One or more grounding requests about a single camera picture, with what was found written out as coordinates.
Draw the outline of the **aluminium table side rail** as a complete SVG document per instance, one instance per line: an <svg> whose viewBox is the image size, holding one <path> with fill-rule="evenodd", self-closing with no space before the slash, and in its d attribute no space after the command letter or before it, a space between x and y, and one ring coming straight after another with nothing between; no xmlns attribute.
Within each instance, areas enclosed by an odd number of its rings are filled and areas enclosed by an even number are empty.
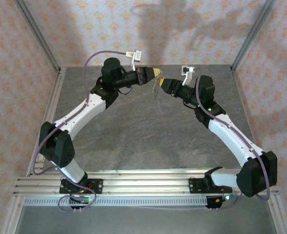
<svg viewBox="0 0 287 234"><path fill-rule="evenodd" d="M236 83L236 86L238 88L239 96L241 99L241 102L243 104L244 112L248 121L248 125L251 131L252 139L254 144L256 144L258 147L262 148L262 143L259 139L259 136L257 134L257 124L256 124L256 118L251 114L251 109L249 108L249 102L247 99L247 95L245 93L245 90L243 88L243 84L241 79L239 78L239 74L237 71L232 70L232 74Z"/></svg>
<svg viewBox="0 0 287 234"><path fill-rule="evenodd" d="M66 75L66 70L67 70L67 67L61 67L61 69L57 75L57 78L56 78L55 84L53 86L53 89L52 89L52 92L50 95L50 99L49 99L49 102L48 102L48 105L47 105L47 108L45 111L45 115L43 117L43 122L46 122L46 121L51 122L54 119L58 99L60 96L60 92L61 92L61 88L62 88L62 85L64 82L64 78ZM36 149L38 148L38 144L39 144L39 135L40 134L38 134L36 142L35 142L33 154L31 156L31 159L30 159L30 162L29 162L29 165L27 168L26 176L30 176L32 174L32 162L33 162L33 160L35 160L35 163L39 163L39 164L41 164L41 162L42 162L42 156L40 156L39 159L38 159L38 156L35 156L35 152L36 152Z"/></svg>

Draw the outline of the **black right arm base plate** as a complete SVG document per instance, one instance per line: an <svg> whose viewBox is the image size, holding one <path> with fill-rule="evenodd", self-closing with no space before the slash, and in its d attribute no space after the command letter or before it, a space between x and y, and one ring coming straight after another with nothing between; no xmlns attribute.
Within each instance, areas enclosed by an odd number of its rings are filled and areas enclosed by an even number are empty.
<svg viewBox="0 0 287 234"><path fill-rule="evenodd" d="M189 191L191 194L231 194L232 188L227 186L216 186L207 178L189 178Z"/></svg>

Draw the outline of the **small controller board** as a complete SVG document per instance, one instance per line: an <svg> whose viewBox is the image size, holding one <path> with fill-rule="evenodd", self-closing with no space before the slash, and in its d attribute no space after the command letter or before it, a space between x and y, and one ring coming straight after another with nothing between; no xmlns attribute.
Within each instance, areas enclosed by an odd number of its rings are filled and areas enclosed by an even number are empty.
<svg viewBox="0 0 287 234"><path fill-rule="evenodd" d="M225 196L222 196L222 198L220 199L220 202L225 202L229 199L232 199L232 198L237 198L238 197L238 194L235 194L235 193L232 193L232 194L229 194L229 195L225 195Z"/></svg>
<svg viewBox="0 0 287 234"><path fill-rule="evenodd" d="M89 204L93 204L94 202L96 201L96 197L83 197L80 201L81 204L86 204L86 205L89 205Z"/></svg>

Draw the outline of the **aluminium lower frame rail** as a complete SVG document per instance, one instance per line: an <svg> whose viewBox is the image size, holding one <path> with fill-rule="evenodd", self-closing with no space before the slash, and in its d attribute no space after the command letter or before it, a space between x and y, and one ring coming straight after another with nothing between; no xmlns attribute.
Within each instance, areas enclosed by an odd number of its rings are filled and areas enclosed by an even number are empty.
<svg viewBox="0 0 287 234"><path fill-rule="evenodd" d="M25 197L13 196L10 198L7 214L0 234L15 234L23 208Z"/></svg>
<svg viewBox="0 0 287 234"><path fill-rule="evenodd" d="M268 206L277 234L287 234L287 214L280 195L271 195Z"/></svg>

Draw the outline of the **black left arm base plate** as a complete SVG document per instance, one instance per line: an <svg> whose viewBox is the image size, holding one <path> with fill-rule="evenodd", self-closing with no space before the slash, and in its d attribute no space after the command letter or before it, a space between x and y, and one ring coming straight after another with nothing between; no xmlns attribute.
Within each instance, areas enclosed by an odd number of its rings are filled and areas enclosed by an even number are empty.
<svg viewBox="0 0 287 234"><path fill-rule="evenodd" d="M96 194L102 194L103 179L85 178L79 183L79 185L93 190ZM73 185L67 179L62 178L59 193L60 194L76 194L76 195L78 195L78 194L91 194L92 192L90 192L87 189L83 189L81 187Z"/></svg>

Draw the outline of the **wide aluminium mounting beam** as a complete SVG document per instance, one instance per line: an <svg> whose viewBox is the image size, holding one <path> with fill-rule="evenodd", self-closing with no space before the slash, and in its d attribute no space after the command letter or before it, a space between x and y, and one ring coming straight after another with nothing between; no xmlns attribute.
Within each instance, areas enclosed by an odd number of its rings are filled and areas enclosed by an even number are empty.
<svg viewBox="0 0 287 234"><path fill-rule="evenodd" d="M136 176L93 177L103 179L102 195L117 196L169 196L188 195L189 177L186 176ZM61 185L59 176L20 177L14 187L15 195L58 195Z"/></svg>

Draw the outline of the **aluminium frame post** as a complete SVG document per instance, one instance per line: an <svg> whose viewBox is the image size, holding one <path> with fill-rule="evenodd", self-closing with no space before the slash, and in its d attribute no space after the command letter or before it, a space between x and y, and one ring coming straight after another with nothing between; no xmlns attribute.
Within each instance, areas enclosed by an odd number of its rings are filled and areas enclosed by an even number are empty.
<svg viewBox="0 0 287 234"><path fill-rule="evenodd" d="M246 53L248 52L251 44L257 37L258 33L260 32L260 29L262 28L263 24L265 23L267 17L271 13L275 3L277 0L266 0L264 5L261 7L259 13L257 14L256 20L254 24L252 25L246 39L244 40L238 54L236 55L232 65L230 66L231 71L234 73L240 63L242 62L243 58L245 57Z"/></svg>
<svg viewBox="0 0 287 234"><path fill-rule="evenodd" d="M59 74L61 71L61 67L59 66L55 56L53 55L44 35L42 34L38 24L36 23L31 11L27 7L24 0L13 0L16 7L19 9L22 17L26 21L29 29L31 30L32 34L34 35L35 39L37 40L40 48L44 52L46 58L48 59L50 65L52 66L53 70Z"/></svg>

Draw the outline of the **aluminium table edge rail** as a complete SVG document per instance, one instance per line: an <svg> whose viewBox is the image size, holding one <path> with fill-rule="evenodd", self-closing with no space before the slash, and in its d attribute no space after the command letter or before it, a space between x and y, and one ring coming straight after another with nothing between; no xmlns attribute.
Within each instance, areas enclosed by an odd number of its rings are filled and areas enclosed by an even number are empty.
<svg viewBox="0 0 287 234"><path fill-rule="evenodd" d="M87 172L88 177L136 177L136 176L186 176L202 177L210 168L204 169L159 169L159 170L104 170Z"/></svg>

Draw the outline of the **grey metal shelf panel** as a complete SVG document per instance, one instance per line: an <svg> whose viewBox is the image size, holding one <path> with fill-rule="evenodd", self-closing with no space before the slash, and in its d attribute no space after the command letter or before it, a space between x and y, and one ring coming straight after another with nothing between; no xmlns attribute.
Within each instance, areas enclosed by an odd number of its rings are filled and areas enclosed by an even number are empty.
<svg viewBox="0 0 287 234"><path fill-rule="evenodd" d="M276 234L268 206L240 201L228 210L92 207L61 213L24 207L16 234Z"/></svg>

